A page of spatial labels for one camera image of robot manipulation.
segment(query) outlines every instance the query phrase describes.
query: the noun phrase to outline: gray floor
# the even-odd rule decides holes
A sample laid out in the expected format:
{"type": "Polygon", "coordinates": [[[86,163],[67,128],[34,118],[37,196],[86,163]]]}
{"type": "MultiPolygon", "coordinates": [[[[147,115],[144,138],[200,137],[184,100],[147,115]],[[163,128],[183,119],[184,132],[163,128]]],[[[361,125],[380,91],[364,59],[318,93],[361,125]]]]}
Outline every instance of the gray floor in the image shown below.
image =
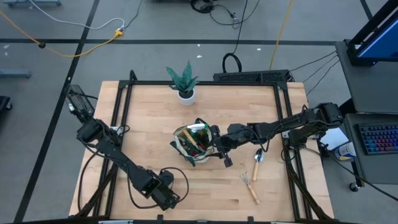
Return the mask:
{"type": "MultiPolygon", "coordinates": [[[[85,23],[93,1],[68,0],[63,1],[62,7],[44,9],[59,19],[85,23]]],[[[385,1],[367,0],[367,3],[375,13],[385,1]]],[[[220,2],[241,16],[244,1],[220,2]]],[[[137,0],[101,0],[93,25],[113,17],[128,20],[138,3],[137,0]]],[[[276,40],[288,3],[288,0],[261,0],[252,18],[244,23],[241,38],[276,40]]],[[[255,1],[249,1],[249,12],[254,5],[255,1]]],[[[0,5],[0,10],[36,38],[79,39],[83,31],[81,27],[51,21],[36,9],[9,9],[0,5]]],[[[229,22],[223,11],[216,11],[214,15],[229,22]]],[[[295,1],[282,40],[342,40],[355,35],[366,21],[359,0],[295,1]]],[[[102,30],[91,30],[88,38],[107,39],[118,26],[118,22],[114,22],[102,30]]],[[[25,38],[2,18],[0,28],[0,39],[25,38]]],[[[183,0],[163,0],[160,4],[144,0],[139,17],[122,39],[223,40],[235,39],[237,34],[237,30],[219,26],[208,15],[191,10],[183,0]]],[[[77,47],[77,44],[49,45],[67,54],[73,54],[77,47]]],[[[92,46],[85,44],[84,50],[92,46]]],[[[72,83],[79,84],[87,94],[97,95],[102,81],[127,79],[130,69],[134,69],[140,80],[168,80],[165,66],[182,69],[187,60],[200,80],[212,80],[214,73],[221,72],[223,55],[233,48],[234,45],[227,44],[106,45],[79,60],[72,83]]],[[[244,71],[267,70],[273,48],[273,45],[240,45],[236,54],[244,71]]],[[[281,45],[273,69],[293,69],[332,51],[333,46],[281,45]]],[[[0,95],[12,97],[14,105],[0,130],[0,223],[12,222],[15,217],[71,62],[70,58],[40,50],[35,44],[0,44],[0,68],[32,71],[31,79],[0,80],[0,95]]],[[[322,64],[318,62],[294,71],[295,79],[303,81],[322,64]]],[[[235,69],[234,62],[228,60],[227,70],[235,69]]],[[[327,69],[325,66],[305,83],[307,91],[327,69]]],[[[310,106],[326,101],[341,104],[348,98],[339,64],[308,96],[310,106]]],[[[64,106],[24,221],[67,217],[83,155],[83,148],[75,139],[78,128],[79,122],[64,106]]],[[[347,185],[353,177],[332,161],[325,161],[325,175],[336,218],[359,223],[396,223],[398,220],[395,202],[370,187],[351,193],[347,185]]],[[[392,194],[398,193],[397,186],[380,187],[392,194]]]]}

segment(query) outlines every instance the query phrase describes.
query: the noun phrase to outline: rgb keyboard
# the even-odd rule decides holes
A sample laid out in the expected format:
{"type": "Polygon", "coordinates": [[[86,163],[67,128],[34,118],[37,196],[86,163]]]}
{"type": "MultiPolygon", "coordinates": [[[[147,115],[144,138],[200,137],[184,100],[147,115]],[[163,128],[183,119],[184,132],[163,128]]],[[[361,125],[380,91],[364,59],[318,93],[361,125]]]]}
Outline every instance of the rgb keyboard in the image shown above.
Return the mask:
{"type": "Polygon", "coordinates": [[[398,153],[398,124],[359,124],[365,154],[398,153]]]}

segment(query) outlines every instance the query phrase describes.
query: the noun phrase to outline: white pot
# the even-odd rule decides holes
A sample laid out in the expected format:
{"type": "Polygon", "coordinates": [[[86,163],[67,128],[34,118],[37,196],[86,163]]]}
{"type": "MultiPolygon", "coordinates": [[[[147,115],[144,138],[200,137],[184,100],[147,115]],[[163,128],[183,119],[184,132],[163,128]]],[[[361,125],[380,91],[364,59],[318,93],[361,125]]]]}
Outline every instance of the white pot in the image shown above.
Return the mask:
{"type": "Polygon", "coordinates": [[[177,92],[177,96],[178,96],[178,99],[180,100],[180,103],[182,105],[184,105],[184,106],[192,105],[195,102],[195,90],[193,90],[193,95],[191,97],[187,98],[187,99],[182,98],[180,96],[180,92],[179,91],[177,92]]]}

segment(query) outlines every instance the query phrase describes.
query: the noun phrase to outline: wooden tabletop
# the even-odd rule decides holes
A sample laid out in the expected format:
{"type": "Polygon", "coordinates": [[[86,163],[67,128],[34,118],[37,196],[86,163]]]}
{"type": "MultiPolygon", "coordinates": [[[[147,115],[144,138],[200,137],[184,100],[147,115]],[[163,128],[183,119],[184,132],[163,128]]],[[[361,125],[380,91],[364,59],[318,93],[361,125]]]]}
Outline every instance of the wooden tabletop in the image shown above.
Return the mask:
{"type": "MultiPolygon", "coordinates": [[[[103,82],[96,105],[95,117],[108,125],[111,122],[118,82],[103,82]]],[[[293,114],[301,112],[307,104],[302,83],[288,83],[293,114]]],[[[130,201],[127,179],[124,172],[118,172],[111,218],[154,220],[163,214],[165,220],[229,220],[245,221],[253,216],[256,221],[294,221],[292,202],[285,163],[280,158],[281,136],[270,141],[269,151],[260,163],[258,178],[252,182],[260,205],[256,205],[248,188],[239,178],[245,172],[251,177],[254,167],[254,154],[259,148],[246,144],[232,150],[229,155],[234,165],[226,168],[224,162],[211,157],[204,164],[192,167],[170,146],[173,132],[196,118],[209,125],[217,124],[221,134],[226,133],[231,123],[254,123],[277,121],[277,111],[273,87],[270,86],[203,86],[196,89],[194,105],[182,106],[177,92],[167,85],[134,85],[127,124],[131,130],[125,134],[122,151],[137,165],[159,173],[163,167],[178,167],[189,179],[188,197],[174,209],[163,212],[159,208],[139,210],[130,201]]],[[[286,117],[283,92],[281,102],[286,117]]],[[[123,107],[119,111],[120,123],[123,107]]],[[[308,140],[307,147],[318,150],[314,140],[308,140]]],[[[328,189],[320,157],[315,153],[301,150],[302,164],[307,189],[329,216],[333,217],[328,189]]],[[[91,156],[85,152],[82,166],[91,156]]],[[[88,201],[98,186],[102,158],[94,158],[83,178],[82,205],[88,201]]],[[[175,177],[173,191],[181,197],[186,192],[182,175],[172,171],[175,177]]],[[[77,185],[70,214],[77,213],[77,185]]],[[[302,196],[296,188],[301,217],[305,217],[302,196]]],[[[142,206],[153,205],[132,188],[134,200],[142,206]]],[[[101,213],[103,214],[108,192],[103,194],[101,213]]]]}

